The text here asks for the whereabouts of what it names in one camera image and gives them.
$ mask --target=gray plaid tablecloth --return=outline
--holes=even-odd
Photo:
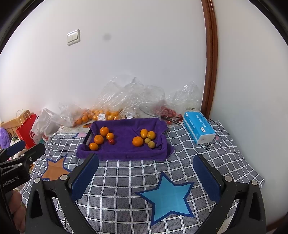
[[[194,233],[215,206],[193,169],[193,157],[199,153],[222,175],[244,183],[255,179],[261,188],[264,179],[248,165],[227,131],[219,122],[211,122],[211,125],[218,135],[217,140],[202,145],[195,144],[183,125],[170,128],[166,136],[175,152],[166,161],[100,161],[84,195],[76,201],[95,231],[101,234]],[[49,139],[45,155],[37,161],[31,180],[21,191],[25,204],[33,180],[41,177],[46,169],[47,158],[56,161],[67,155],[64,165],[70,170],[83,162],[75,155],[84,137],[77,136],[77,133],[56,133]],[[162,171],[176,184],[194,182],[187,198],[194,218],[171,214],[150,226],[152,205],[135,192],[155,188]],[[71,232],[58,200],[53,198],[53,201],[63,226]],[[234,201],[227,217],[234,214],[236,206],[237,201]]]

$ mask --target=red paper bag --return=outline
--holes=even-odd
[[[34,140],[30,136],[30,131],[32,129],[32,126],[37,118],[37,115],[33,114],[30,116],[29,119],[27,119],[19,128],[17,128],[16,133],[18,137],[25,141],[26,148],[30,149],[35,144]]]

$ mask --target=white light switch panel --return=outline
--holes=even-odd
[[[73,32],[67,33],[67,45],[73,45],[80,41],[80,30],[77,29]]]

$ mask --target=green fruit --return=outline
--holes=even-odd
[[[148,144],[151,141],[151,139],[150,138],[145,138],[144,141],[145,141],[146,144]]]
[[[150,149],[154,149],[154,148],[155,148],[155,142],[150,141],[150,142],[148,143],[148,146],[149,146]]]

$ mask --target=finger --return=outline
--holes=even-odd
[[[24,219],[21,221],[20,227],[19,227],[19,231],[21,233],[25,232],[25,216]]]
[[[22,196],[19,192],[12,190],[12,196],[8,203],[10,212],[14,214],[21,206]]]
[[[26,210],[23,206],[20,206],[20,208],[14,213],[13,221],[17,229],[21,228],[21,222],[25,219],[25,213]]]

